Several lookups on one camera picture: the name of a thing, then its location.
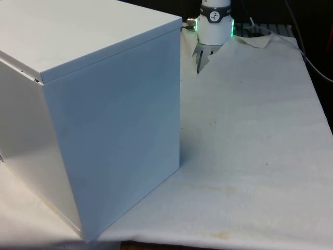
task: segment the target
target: white box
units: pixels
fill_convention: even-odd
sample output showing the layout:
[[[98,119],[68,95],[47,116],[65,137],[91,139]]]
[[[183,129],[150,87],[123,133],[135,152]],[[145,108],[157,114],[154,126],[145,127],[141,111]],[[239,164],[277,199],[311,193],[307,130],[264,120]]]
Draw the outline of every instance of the white box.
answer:
[[[182,20],[2,0],[0,23],[2,155],[90,241],[178,169]]]

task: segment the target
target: box lid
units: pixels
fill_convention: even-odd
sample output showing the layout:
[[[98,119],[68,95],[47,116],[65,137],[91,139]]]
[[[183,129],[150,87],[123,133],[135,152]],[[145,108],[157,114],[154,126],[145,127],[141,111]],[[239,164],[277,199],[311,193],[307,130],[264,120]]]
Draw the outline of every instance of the box lid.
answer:
[[[181,25],[116,0],[0,0],[0,58],[45,84]]]

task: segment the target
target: green light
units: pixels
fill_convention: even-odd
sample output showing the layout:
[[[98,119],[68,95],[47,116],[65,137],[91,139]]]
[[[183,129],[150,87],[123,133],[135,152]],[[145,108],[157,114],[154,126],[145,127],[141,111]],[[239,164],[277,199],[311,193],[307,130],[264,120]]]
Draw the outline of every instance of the green light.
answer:
[[[196,18],[196,25],[194,26],[194,30],[195,30],[195,31],[198,30],[198,18]]]
[[[231,37],[234,36],[234,29],[235,29],[235,20],[233,19],[233,22],[231,24]]]

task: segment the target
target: wire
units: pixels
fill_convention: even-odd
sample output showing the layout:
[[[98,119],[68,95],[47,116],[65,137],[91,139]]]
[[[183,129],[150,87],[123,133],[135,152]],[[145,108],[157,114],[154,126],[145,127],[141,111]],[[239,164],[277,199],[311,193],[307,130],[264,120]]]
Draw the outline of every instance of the wire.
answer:
[[[305,56],[306,52],[305,52],[305,47],[304,47],[303,38],[302,38],[302,35],[301,35],[301,32],[300,32],[300,28],[298,27],[296,18],[294,16],[293,12],[292,12],[292,9],[290,8],[288,0],[285,0],[285,4],[286,4],[286,7],[287,7],[287,9],[290,13],[291,18],[292,18],[292,22],[295,25],[295,28],[296,28],[296,31],[297,31],[297,34],[298,34],[298,38],[300,39],[301,48],[302,48],[302,51],[303,51],[303,56]]]
[[[254,25],[254,26],[249,26],[249,27],[245,27],[243,29],[252,29],[253,27],[256,27],[257,29],[261,29],[261,30],[265,30],[265,31],[268,31],[269,33],[271,34],[274,34],[276,35],[278,38],[280,38],[282,41],[290,44],[292,47],[294,47],[295,49],[297,49],[301,54],[302,56],[304,57],[304,59],[309,63],[309,65],[322,77],[324,78],[325,80],[333,83],[333,80],[332,79],[329,79],[327,76],[325,76],[323,73],[321,73],[314,65],[313,63],[307,58],[307,56],[305,55],[305,53],[299,49],[296,45],[294,45],[293,43],[289,42],[287,39],[285,39],[283,36],[269,30],[269,29],[266,29],[265,27],[261,27],[261,26],[257,26],[257,25]]]
[[[249,12],[248,12],[248,10],[247,10],[245,4],[244,4],[244,0],[241,0],[241,4],[242,4],[242,6],[243,6],[243,9],[244,9],[245,12],[246,12],[246,15],[250,18],[250,22],[251,22],[252,26],[254,26],[253,19],[252,19],[251,15],[249,14]]]

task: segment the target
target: white cloth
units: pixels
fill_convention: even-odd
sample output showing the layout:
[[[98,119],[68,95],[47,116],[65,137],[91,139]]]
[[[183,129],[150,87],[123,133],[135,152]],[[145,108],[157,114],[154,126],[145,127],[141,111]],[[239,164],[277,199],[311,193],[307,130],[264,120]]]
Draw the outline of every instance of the white cloth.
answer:
[[[98,240],[331,249],[333,137],[300,53],[230,39],[197,75],[183,41],[181,168]],[[78,236],[0,165],[0,246],[66,240]]]

